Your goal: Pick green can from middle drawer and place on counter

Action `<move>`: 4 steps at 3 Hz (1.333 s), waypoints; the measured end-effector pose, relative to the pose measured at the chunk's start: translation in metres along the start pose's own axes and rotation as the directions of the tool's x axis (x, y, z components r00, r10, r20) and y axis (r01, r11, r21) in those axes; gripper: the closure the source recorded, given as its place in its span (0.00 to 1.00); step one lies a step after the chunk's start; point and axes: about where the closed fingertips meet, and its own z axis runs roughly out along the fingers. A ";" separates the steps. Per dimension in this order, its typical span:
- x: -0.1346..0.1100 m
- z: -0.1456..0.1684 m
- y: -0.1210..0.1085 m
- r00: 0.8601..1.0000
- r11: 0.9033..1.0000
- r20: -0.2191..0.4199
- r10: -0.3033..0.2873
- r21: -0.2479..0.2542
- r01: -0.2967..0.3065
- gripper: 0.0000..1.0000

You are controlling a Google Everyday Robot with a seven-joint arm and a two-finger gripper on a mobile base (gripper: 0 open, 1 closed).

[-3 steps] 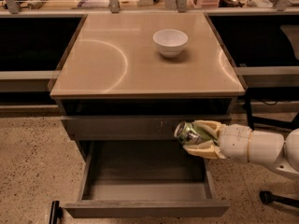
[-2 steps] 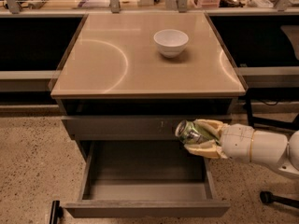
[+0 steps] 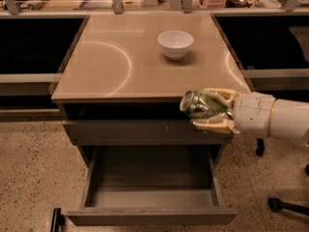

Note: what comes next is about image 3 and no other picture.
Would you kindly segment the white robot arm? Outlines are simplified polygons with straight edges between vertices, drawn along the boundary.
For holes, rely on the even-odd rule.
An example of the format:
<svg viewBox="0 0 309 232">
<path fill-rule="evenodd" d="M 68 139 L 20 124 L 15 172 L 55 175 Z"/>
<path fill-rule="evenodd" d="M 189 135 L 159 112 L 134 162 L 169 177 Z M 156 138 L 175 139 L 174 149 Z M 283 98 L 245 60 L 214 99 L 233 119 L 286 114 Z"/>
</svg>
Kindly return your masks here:
<svg viewBox="0 0 309 232">
<path fill-rule="evenodd" d="M 254 138 L 279 138 L 309 148 L 309 103 L 276 99 L 259 92 L 242 93 L 232 89 L 206 88 L 203 93 L 232 109 L 232 118 L 221 113 L 205 119 L 192 119 L 199 130 L 244 133 Z"/>
</svg>

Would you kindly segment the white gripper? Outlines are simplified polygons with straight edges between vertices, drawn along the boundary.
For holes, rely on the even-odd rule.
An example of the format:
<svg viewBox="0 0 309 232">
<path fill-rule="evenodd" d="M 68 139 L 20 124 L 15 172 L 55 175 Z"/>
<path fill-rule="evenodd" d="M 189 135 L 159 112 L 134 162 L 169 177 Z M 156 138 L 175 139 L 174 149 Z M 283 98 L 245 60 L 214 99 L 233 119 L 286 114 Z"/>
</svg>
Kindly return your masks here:
<svg viewBox="0 0 309 232">
<path fill-rule="evenodd" d="M 242 94 L 227 88 L 204 88 L 202 92 L 225 107 L 233 108 L 234 120 L 226 113 L 219 113 L 209 118 L 192 118 L 191 123 L 198 130 L 268 135 L 270 114 L 276 102 L 274 96 L 258 92 Z"/>
</svg>

